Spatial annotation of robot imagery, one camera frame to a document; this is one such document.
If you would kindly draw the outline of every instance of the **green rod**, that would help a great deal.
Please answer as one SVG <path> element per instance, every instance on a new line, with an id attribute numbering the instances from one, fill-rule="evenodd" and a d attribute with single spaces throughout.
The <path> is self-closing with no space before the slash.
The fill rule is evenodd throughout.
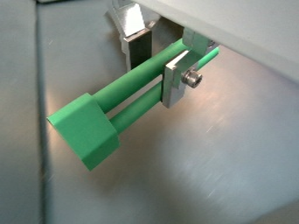
<path id="1" fill-rule="evenodd" d="M 143 88 L 163 72 L 166 62 L 183 50 L 190 48 L 178 40 L 141 66 L 133 69 L 118 80 L 99 90 L 94 97 L 105 113 L 123 102 Z"/>
<path id="2" fill-rule="evenodd" d="M 113 118 L 111 123 L 121 134 L 138 118 L 162 100 L 162 82 L 159 82 Z"/>
<path id="3" fill-rule="evenodd" d="M 221 49 L 217 47 L 199 61 L 198 70 L 202 69 L 207 63 L 218 56 Z"/>

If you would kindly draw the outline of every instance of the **gray surface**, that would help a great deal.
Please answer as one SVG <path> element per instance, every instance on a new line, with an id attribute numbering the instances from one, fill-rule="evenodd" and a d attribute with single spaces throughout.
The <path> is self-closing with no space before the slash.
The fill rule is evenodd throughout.
<path id="1" fill-rule="evenodd" d="M 103 4 L 40 7 L 48 114 L 127 70 Z M 298 85 L 225 47 L 202 74 L 93 172 L 48 128 L 51 224 L 250 223 L 299 199 Z"/>
<path id="2" fill-rule="evenodd" d="M 262 217 L 254 224 L 298 224 L 299 201 Z"/>
<path id="3" fill-rule="evenodd" d="M 299 1 L 135 0 L 299 82 Z"/>
<path id="4" fill-rule="evenodd" d="M 35 3 L 0 3 L 0 223 L 39 223 Z"/>

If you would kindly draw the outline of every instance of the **green end cap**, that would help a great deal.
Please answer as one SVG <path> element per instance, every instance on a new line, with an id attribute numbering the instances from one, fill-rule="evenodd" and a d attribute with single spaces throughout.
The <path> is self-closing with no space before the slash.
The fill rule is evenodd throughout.
<path id="1" fill-rule="evenodd" d="M 48 121 L 93 170 L 119 147 L 118 131 L 94 97 L 85 94 Z"/>

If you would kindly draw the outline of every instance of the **metal clamp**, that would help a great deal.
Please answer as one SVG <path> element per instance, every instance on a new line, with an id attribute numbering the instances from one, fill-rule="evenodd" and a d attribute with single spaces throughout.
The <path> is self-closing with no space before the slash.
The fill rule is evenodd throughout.
<path id="1" fill-rule="evenodd" d="M 153 32 L 146 28 L 138 3 L 109 0 L 109 12 L 121 34 L 122 51 L 130 71 L 153 57 Z"/>
<path id="2" fill-rule="evenodd" d="M 186 85 L 191 88 L 199 86 L 202 82 L 202 74 L 198 72 L 199 60 L 219 46 L 189 28 L 185 28 L 182 42 L 191 50 L 182 52 L 165 67 L 163 105 L 167 108 L 183 98 Z"/>

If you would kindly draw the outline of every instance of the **metal holder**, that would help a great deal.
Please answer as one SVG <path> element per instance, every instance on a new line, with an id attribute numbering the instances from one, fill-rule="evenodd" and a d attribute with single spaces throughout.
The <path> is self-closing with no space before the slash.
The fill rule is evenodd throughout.
<path id="1" fill-rule="evenodd" d="M 202 75 L 198 72 L 201 59 L 205 55 L 215 57 L 219 53 L 219 45 L 189 28 L 185 28 L 182 42 L 191 50 L 182 52 L 165 67 L 163 105 L 167 108 L 183 98 L 186 85 L 191 88 L 199 86 L 202 82 Z"/>
<path id="2" fill-rule="evenodd" d="M 153 32 L 146 28 L 138 3 L 109 0 L 109 12 L 121 34 L 122 51 L 126 54 L 127 71 L 153 57 Z"/>

